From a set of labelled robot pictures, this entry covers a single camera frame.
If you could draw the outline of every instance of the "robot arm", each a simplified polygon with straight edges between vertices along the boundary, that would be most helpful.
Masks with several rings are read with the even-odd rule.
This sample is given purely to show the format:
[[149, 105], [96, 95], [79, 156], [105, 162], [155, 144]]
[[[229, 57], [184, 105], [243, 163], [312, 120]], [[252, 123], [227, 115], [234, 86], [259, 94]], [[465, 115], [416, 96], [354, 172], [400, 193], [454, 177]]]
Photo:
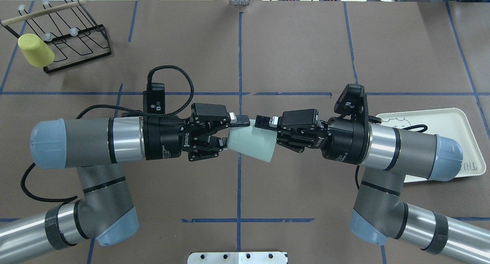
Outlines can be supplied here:
[[399, 201], [404, 175], [366, 168], [350, 230], [369, 243], [388, 238], [465, 263], [490, 262], [490, 231]]
[[316, 109], [296, 110], [281, 117], [257, 116], [255, 126], [277, 131], [277, 144], [298, 153], [320, 149], [332, 161], [429, 180], [451, 180], [457, 175], [462, 161], [457, 142], [382, 126], [380, 119], [369, 116], [366, 97], [364, 87], [349, 84], [334, 107], [339, 117], [323, 121]]
[[277, 131], [277, 144], [295, 152], [320, 149], [325, 159], [366, 167], [350, 221], [360, 239], [377, 245], [402, 239], [432, 254], [490, 262], [490, 231], [399, 200], [406, 175], [453, 179], [462, 162], [457, 142], [379, 125], [378, 118], [368, 115], [359, 85], [345, 88], [334, 111], [340, 116], [328, 121], [319, 120], [316, 109], [258, 116], [255, 126]]
[[220, 130], [249, 126], [248, 116], [228, 113], [224, 105], [193, 103], [191, 116], [117, 117], [43, 121], [31, 135], [34, 162], [44, 169], [170, 159], [188, 152], [189, 161], [219, 156]]
[[138, 230], [138, 217], [119, 164], [77, 168], [84, 200], [0, 227], [0, 262], [18, 263], [96, 238], [119, 243]]

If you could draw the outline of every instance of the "white tray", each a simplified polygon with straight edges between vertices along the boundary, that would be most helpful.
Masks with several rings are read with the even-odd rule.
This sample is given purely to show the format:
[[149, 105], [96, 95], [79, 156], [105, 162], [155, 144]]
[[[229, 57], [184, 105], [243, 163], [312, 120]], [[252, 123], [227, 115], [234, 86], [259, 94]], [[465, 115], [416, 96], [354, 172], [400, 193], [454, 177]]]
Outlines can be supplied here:
[[[487, 170], [485, 161], [475, 136], [471, 131], [468, 119], [458, 108], [422, 110], [379, 114], [381, 125], [394, 128], [405, 128], [411, 125], [425, 124], [429, 128], [425, 133], [439, 134], [456, 140], [462, 148], [463, 159], [461, 170], [456, 178], [482, 175]], [[424, 178], [407, 175], [405, 182], [420, 182]]]

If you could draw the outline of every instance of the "light green cup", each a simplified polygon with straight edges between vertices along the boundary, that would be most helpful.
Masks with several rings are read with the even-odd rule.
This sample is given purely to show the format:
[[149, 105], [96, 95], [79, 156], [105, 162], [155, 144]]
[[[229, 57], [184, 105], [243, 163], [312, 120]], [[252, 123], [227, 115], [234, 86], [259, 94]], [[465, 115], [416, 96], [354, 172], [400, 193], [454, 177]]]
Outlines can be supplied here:
[[276, 144], [277, 132], [255, 127], [255, 119], [250, 126], [230, 128], [228, 149], [261, 161], [271, 162]]

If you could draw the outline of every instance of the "silver metal arm segment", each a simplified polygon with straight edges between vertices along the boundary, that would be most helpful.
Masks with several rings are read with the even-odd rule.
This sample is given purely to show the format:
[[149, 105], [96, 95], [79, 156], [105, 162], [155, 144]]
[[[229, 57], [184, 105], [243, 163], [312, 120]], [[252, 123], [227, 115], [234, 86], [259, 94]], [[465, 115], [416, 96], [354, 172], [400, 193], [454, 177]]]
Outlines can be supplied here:
[[465, 263], [490, 262], [490, 231], [399, 201], [404, 178], [366, 168], [350, 222], [357, 237], [377, 245], [400, 239]]
[[119, 243], [138, 227], [136, 209], [120, 164], [77, 168], [84, 200], [0, 227], [0, 263], [18, 263], [89, 238]]

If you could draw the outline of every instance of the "gray joint housing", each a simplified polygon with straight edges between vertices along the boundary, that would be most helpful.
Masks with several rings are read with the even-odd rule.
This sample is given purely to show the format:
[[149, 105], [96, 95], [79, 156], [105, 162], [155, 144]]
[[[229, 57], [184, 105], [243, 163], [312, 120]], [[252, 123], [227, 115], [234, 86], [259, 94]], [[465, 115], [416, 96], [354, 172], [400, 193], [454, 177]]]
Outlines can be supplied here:
[[120, 164], [78, 168], [85, 200], [0, 227], [0, 263], [18, 263], [96, 238], [108, 246], [133, 235], [138, 219]]
[[79, 167], [142, 161], [141, 117], [65, 120], [66, 165]]
[[399, 201], [404, 178], [366, 168], [350, 224], [357, 237], [377, 245], [402, 239], [462, 262], [490, 262], [490, 231]]
[[369, 124], [369, 144], [360, 165], [428, 179], [436, 147], [435, 135]]

